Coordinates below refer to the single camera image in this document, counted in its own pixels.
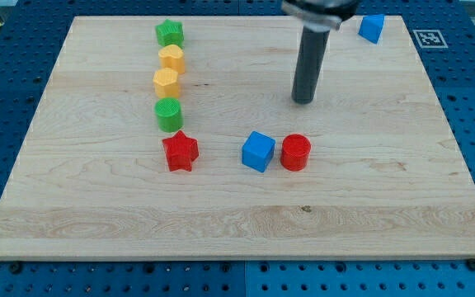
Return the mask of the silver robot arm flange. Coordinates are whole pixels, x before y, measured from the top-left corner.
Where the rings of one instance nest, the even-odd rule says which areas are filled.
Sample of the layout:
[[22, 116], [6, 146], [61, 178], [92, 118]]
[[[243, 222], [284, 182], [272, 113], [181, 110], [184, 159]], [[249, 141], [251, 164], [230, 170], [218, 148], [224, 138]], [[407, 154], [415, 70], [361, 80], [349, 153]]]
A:
[[311, 31], [338, 31], [352, 18], [361, 0], [283, 0], [281, 10], [298, 18]]

